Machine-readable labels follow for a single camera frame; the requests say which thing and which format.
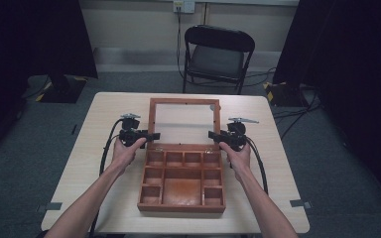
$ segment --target hand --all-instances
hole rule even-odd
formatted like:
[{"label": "hand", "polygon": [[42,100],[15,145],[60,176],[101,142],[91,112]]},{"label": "hand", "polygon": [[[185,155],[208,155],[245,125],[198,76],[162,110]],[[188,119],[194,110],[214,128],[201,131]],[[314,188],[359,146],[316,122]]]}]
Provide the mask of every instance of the hand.
[{"label": "hand", "polygon": [[145,138],[138,139],[132,146],[125,147],[120,139],[117,137],[114,143],[113,158],[110,164],[111,167],[115,167],[119,172],[117,175],[120,177],[125,173],[126,168],[135,159],[135,152],[147,141]]},{"label": "hand", "polygon": [[220,142],[219,146],[227,153],[227,161],[231,163],[235,176],[241,182],[241,175],[250,171],[250,146],[246,143],[239,152],[231,149],[226,143]]}]

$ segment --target chair seat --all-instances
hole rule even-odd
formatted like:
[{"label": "chair seat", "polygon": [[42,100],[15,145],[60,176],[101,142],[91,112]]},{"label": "chair seat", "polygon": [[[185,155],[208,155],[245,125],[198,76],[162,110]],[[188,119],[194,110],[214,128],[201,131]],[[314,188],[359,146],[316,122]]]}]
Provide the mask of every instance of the chair seat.
[{"label": "chair seat", "polygon": [[192,54],[189,72],[240,78],[244,54],[241,52],[196,46]]}]

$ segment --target electrical outlet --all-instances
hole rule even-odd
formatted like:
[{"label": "electrical outlet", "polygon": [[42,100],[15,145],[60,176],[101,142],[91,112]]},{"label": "electrical outlet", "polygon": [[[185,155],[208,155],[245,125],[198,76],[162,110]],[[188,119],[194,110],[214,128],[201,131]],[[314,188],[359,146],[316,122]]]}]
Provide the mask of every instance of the electrical outlet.
[{"label": "electrical outlet", "polygon": [[184,1],[173,1],[173,12],[184,12],[185,4]]}]

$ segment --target baseboard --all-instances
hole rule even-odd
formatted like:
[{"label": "baseboard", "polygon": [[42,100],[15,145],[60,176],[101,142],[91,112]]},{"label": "baseboard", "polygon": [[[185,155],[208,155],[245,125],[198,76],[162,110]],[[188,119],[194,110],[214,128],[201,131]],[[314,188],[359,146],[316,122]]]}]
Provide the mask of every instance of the baseboard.
[{"label": "baseboard", "polygon": [[[176,51],[139,51],[118,48],[95,48],[93,51],[97,71],[176,71]],[[281,52],[255,52],[249,71],[266,71],[275,67]],[[185,52],[181,52],[180,65],[183,70]]]}]

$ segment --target chair backrest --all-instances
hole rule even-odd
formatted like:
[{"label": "chair backrest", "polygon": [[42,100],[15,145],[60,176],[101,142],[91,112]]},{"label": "chair backrest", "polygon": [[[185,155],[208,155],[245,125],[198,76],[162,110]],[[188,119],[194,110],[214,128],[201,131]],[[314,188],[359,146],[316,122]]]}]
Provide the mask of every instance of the chair backrest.
[{"label": "chair backrest", "polygon": [[185,32],[185,42],[199,46],[220,48],[225,50],[251,53],[255,50],[255,42],[244,32],[197,25]]}]

